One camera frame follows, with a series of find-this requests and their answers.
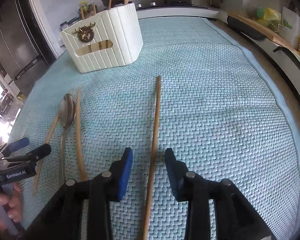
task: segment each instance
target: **metal spoon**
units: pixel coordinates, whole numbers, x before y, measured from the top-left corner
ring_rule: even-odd
[[[65,182],[65,144],[66,144],[66,134],[68,129],[73,124],[75,117],[75,102],[71,94],[65,94],[60,106],[59,119],[60,124],[63,126],[63,134],[61,137],[60,146],[60,177],[59,177],[59,187],[61,187]]]

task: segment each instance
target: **gold deer emblem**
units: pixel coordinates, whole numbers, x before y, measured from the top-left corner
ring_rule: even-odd
[[[77,33],[78,34],[78,39],[82,42],[90,42],[94,38],[94,31],[92,30],[92,27],[96,25],[96,22],[94,24],[90,23],[89,26],[85,25],[79,30],[74,29],[73,34]]]

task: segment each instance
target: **stainless steel refrigerator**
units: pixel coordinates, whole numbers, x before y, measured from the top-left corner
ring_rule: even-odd
[[[55,60],[28,0],[6,0],[0,8],[0,63],[28,96]]]

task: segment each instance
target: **light blue woven mat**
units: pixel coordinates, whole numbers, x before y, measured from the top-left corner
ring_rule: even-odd
[[[300,223],[300,139],[279,90],[251,53],[205,19],[152,18],[140,20],[140,27],[144,47],[129,66],[80,74],[64,53],[37,82],[10,141],[30,139],[22,154],[42,144],[63,95],[74,88],[76,98],[80,85],[81,140],[89,178],[108,169],[125,147],[134,151],[127,194],[111,208],[114,238],[137,239],[150,160],[155,77],[161,75],[150,239],[182,239],[185,233],[187,203],[175,202],[171,194],[163,162],[167,147],[206,179],[230,178],[275,236],[288,239]],[[22,182],[26,227],[58,190],[61,134],[58,124],[37,196],[33,178]],[[65,153],[66,178],[79,180],[75,127],[67,134]]]

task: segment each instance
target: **human hand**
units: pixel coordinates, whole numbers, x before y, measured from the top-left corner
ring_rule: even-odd
[[[0,205],[5,204],[10,206],[10,209],[7,212],[9,218],[15,222],[20,222],[22,220],[22,204],[20,198],[20,187],[16,182],[13,183],[13,192],[11,198],[0,193]],[[0,218],[0,230],[3,231],[5,229],[7,229],[7,226]]]

